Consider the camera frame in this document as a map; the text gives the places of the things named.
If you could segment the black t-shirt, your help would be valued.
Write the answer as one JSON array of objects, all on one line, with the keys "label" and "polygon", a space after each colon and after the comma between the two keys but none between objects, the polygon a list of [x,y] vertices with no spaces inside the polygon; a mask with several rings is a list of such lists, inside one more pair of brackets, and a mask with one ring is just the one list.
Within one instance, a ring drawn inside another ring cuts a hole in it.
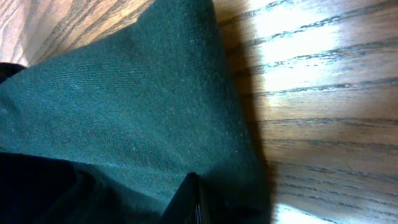
[{"label": "black t-shirt", "polygon": [[270,222],[211,1],[155,1],[101,40],[1,64],[2,223],[158,223],[189,173],[201,222]]}]

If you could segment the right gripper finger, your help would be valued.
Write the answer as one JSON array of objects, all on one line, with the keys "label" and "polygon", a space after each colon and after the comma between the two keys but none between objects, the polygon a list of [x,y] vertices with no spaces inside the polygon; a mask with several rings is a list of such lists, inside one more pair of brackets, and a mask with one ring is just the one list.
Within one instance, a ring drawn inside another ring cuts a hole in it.
[{"label": "right gripper finger", "polygon": [[163,212],[160,224],[199,224],[201,211],[199,206],[200,178],[189,173],[177,189],[167,208]]}]

